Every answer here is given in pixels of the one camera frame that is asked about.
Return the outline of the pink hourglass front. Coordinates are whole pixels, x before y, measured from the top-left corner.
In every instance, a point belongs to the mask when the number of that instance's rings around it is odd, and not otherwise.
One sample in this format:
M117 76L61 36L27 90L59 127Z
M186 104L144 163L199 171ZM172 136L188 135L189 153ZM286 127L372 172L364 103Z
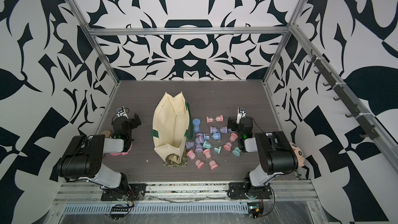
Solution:
M219 167L218 164L216 163L216 161L212 159L212 155L211 155L211 150L210 149L205 149L203 151L203 154L204 154L205 158L208 160L209 167L210 167L211 170L215 170L215 169L217 169Z

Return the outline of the dark blue hourglass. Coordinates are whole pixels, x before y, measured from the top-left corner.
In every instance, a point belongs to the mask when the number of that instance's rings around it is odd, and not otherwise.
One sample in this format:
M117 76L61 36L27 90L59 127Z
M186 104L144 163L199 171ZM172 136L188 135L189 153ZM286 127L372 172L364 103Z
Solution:
M200 119L199 119L199 118L193 119L193 120L192 120L192 124L193 124L193 131L194 131L195 133L199 133L200 130L201 130L201 128L200 128L200 124L201 124Z

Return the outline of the cream canvas tote bag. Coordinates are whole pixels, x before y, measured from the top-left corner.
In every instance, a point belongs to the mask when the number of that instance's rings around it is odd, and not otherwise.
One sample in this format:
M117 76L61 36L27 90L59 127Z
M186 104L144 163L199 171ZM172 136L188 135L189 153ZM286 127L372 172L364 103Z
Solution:
M154 151L163 162L173 157L181 162L186 141L192 137L190 123L189 104L183 93L172 96L166 92L155 108L151 130Z

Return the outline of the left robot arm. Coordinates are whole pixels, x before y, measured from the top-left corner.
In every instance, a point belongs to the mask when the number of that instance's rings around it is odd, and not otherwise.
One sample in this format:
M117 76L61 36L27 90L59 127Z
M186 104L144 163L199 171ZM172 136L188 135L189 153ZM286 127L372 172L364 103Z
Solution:
M110 137L105 134L73 137L57 163L58 176L67 182L88 181L100 186L103 191L102 201L134 201L137 189L128 184L125 174L106 166L103 156L128 155L133 142L132 130L141 124L137 113L133 118L129 118L126 113L117 113L112 119L113 132Z

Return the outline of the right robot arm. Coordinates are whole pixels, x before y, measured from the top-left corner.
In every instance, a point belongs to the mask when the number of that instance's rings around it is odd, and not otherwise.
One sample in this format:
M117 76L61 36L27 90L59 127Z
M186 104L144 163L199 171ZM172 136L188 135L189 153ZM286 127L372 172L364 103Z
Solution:
M299 159L282 131L253 133L253 118L228 119L231 138L224 145L233 155L256 152L259 165L248 172L241 183L229 183L227 195L232 200L270 199L274 196L270 181L278 176L293 173L299 167Z

